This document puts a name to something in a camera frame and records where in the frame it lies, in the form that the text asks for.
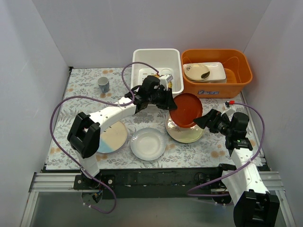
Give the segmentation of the red lacquer plate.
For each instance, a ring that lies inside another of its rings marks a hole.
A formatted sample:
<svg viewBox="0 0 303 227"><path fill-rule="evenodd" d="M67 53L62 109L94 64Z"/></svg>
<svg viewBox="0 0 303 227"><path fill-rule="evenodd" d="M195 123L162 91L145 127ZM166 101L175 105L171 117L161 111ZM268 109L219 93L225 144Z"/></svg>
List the red lacquer plate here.
<svg viewBox="0 0 303 227"><path fill-rule="evenodd" d="M203 106L200 99L190 93L183 93L174 98L176 110L170 110L169 114L173 122L181 128L195 126L194 119L202 116Z"/></svg>

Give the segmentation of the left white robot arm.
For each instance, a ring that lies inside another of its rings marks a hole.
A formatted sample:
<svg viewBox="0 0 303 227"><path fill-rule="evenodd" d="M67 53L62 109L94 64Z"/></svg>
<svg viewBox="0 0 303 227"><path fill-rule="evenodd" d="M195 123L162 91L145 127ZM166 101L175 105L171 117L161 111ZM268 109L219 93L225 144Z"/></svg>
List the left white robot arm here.
<svg viewBox="0 0 303 227"><path fill-rule="evenodd" d="M172 80L171 74L160 77L149 75L141 85L133 87L112 106L90 114L83 112L77 114L67 140L77 151L80 171L85 175L84 183L90 189L98 188L101 183L96 159L101 133L121 119L146 109L150 104L159 109L176 110Z"/></svg>

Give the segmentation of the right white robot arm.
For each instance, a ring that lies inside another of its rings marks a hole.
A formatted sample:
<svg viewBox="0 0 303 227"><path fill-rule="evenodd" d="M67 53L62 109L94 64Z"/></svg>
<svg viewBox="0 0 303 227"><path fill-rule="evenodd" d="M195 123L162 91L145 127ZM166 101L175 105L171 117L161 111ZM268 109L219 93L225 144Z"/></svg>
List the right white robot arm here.
<svg viewBox="0 0 303 227"><path fill-rule="evenodd" d="M252 162L253 147L246 137L249 117L235 112L231 119L227 114L212 109L206 115L194 119L200 128L225 136L225 146L234 162L222 166L214 176L215 184L227 188L234 203L233 219L237 227L273 227L280 202L264 185L256 164Z"/></svg>

